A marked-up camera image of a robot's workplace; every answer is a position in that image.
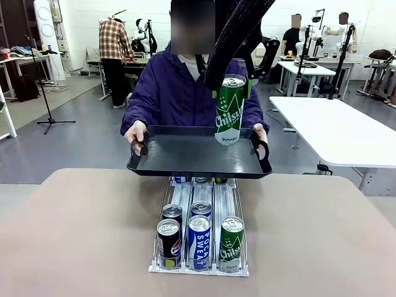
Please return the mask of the person's left hand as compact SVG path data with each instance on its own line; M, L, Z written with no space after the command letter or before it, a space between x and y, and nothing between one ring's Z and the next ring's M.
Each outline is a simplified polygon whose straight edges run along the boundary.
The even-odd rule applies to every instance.
M260 141L263 141L266 144L268 144L267 133L266 133L266 131L264 129L264 126L261 123L255 124L252 129L257 134L258 139Z

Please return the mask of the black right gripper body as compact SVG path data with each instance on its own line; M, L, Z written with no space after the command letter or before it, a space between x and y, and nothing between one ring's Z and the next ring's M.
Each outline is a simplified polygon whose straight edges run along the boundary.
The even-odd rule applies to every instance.
M262 21L260 20L249 36L244 40L243 44L239 47L238 59L244 59L247 54L251 55L262 42L261 23Z

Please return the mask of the person's right hand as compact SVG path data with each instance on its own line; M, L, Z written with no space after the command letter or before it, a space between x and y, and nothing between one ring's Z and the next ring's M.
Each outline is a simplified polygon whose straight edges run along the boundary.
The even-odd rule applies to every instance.
M147 132L146 125L136 120L132 126L125 132L124 138L131 144L133 141L143 142L144 134Z

